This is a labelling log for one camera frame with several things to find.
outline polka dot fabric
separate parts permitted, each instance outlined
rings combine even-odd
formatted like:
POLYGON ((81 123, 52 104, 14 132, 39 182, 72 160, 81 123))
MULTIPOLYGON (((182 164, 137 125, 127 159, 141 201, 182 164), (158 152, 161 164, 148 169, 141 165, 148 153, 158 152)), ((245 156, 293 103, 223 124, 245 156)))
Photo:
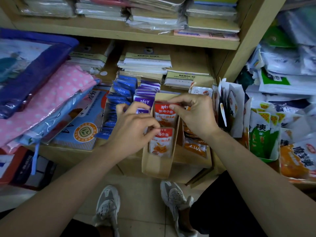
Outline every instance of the polka dot fabric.
POLYGON ((94 78, 82 71, 80 66, 63 64, 24 111, 16 112, 10 119, 0 119, 0 147, 44 120, 79 90, 83 92, 96 84, 94 78))

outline black pants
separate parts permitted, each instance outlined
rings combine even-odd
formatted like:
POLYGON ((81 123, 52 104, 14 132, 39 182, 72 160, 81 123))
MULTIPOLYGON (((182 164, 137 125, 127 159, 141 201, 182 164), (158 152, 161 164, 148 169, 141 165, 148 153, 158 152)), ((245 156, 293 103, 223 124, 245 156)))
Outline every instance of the black pants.
MULTIPOLYGON (((11 211, 0 213, 0 219, 11 211)), ((192 227, 204 235, 267 236, 250 212, 227 171, 221 174, 193 203, 189 217, 192 227)), ((77 220, 71 220, 61 236, 76 236, 76 234, 100 236, 94 226, 77 220)))

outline gray sneaker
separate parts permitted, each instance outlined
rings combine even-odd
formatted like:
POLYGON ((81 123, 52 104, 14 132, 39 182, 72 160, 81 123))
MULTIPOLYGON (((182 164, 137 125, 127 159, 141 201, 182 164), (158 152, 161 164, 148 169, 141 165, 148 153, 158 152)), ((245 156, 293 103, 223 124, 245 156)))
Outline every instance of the gray sneaker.
POLYGON ((114 236, 119 237, 118 230, 118 211, 121 199, 118 190, 111 185, 105 187, 99 197, 96 215, 93 217, 94 226, 111 226, 114 236))
POLYGON ((179 228, 179 210, 184 210, 186 208, 189 208, 193 204, 193 197, 189 196, 188 200, 185 199, 184 194, 180 187, 170 181, 162 181, 160 183, 160 191, 161 191, 161 197, 166 204, 166 206, 169 207, 173 220, 175 221, 175 228, 177 231, 177 234, 179 237, 197 237, 198 233, 197 231, 192 232, 185 232, 180 230, 179 228))

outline blue strap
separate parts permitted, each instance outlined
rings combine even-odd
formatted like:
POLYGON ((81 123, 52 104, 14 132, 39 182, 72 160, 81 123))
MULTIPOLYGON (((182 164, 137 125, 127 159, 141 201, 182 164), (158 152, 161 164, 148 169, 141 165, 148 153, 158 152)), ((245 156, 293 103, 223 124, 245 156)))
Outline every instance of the blue strap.
POLYGON ((36 173, 36 163, 37 163, 37 158, 39 155, 39 149, 40 148, 40 142, 38 142, 35 146, 35 153, 32 159, 32 170, 31 170, 31 175, 35 175, 36 173))

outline hand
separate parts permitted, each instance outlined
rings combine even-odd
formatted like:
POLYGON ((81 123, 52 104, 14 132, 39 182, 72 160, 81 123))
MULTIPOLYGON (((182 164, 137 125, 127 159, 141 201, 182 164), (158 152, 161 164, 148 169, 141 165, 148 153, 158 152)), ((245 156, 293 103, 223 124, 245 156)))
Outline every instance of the hand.
POLYGON ((212 98, 206 95, 182 94, 168 101, 169 103, 180 102, 185 106, 191 107, 189 111, 178 105, 170 105, 187 124, 189 129, 203 140, 220 130, 218 127, 214 111, 212 98))
POLYGON ((116 105, 118 119, 105 145, 114 151, 113 154, 118 161, 142 149, 160 132, 158 121, 150 114, 136 114, 138 108, 150 109, 148 105, 137 101, 134 101, 130 107, 127 104, 116 105), (155 129, 144 135, 144 130, 150 126, 155 129))

